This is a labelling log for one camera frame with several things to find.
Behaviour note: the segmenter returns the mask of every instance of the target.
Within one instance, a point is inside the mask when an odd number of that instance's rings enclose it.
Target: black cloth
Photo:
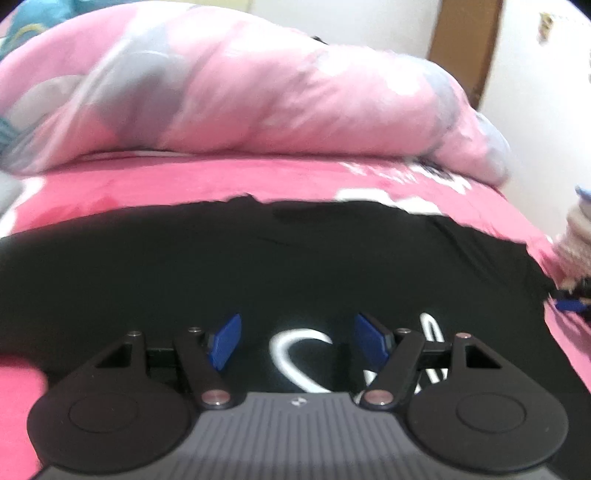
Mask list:
[[[300,391],[269,342],[311,329],[332,344],[297,342],[294,365],[355,393],[365,386],[355,314],[421,331],[426,313],[446,339],[474,334],[563,402],[570,433],[555,462],[583,479],[590,397],[544,323],[552,288],[525,245],[372,202],[130,208],[0,242],[0,348],[61,375],[129,330],[167,346],[181,329],[215,330],[238,312],[242,340],[224,371],[233,388]]]

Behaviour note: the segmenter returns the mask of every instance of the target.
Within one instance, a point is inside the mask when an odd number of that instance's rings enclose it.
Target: ribbed gray surface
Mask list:
[[[165,458],[133,472],[84,476],[49,468],[38,480],[485,480],[428,457],[396,418],[347,394],[249,394],[204,413]],[[541,468],[505,480],[559,480]]]

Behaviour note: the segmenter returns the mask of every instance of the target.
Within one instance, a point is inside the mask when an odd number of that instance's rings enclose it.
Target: blue strap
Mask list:
[[[558,300],[556,302],[556,310],[560,312],[581,313],[587,309],[587,306],[578,300]]]

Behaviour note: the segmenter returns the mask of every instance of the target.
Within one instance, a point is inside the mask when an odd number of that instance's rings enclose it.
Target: silver screw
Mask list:
[[[363,398],[370,405],[388,405],[394,401],[394,395],[387,390],[369,390]]]
[[[201,395],[201,400],[207,405],[219,407],[230,401],[230,394],[225,390],[207,390]]]

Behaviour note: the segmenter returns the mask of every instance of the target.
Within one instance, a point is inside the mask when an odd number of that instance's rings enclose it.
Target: blue fabric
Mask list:
[[[586,202],[591,202],[591,190],[584,189],[583,187],[577,186],[577,194]]]
[[[0,60],[33,37],[78,15],[140,0],[25,0],[0,47]]]

